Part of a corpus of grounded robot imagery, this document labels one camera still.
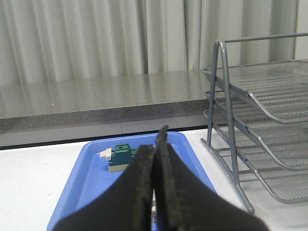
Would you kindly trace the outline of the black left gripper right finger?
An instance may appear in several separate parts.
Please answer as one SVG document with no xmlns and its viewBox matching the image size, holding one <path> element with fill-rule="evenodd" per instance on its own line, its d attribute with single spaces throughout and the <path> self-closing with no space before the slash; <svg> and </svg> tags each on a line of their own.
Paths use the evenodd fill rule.
<svg viewBox="0 0 308 231">
<path fill-rule="evenodd" d="M 153 173 L 159 231 L 266 231 L 259 218 L 227 202 L 180 159 L 167 142 L 168 126 L 156 137 Z"/>
</svg>

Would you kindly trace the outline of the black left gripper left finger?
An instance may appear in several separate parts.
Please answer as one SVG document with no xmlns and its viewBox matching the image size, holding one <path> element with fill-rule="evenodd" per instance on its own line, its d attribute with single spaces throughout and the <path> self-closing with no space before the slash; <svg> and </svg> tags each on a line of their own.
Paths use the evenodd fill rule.
<svg viewBox="0 0 308 231">
<path fill-rule="evenodd" d="M 141 145 L 121 176 L 98 198 L 57 222 L 55 231 L 151 230 L 154 148 Z"/>
</svg>

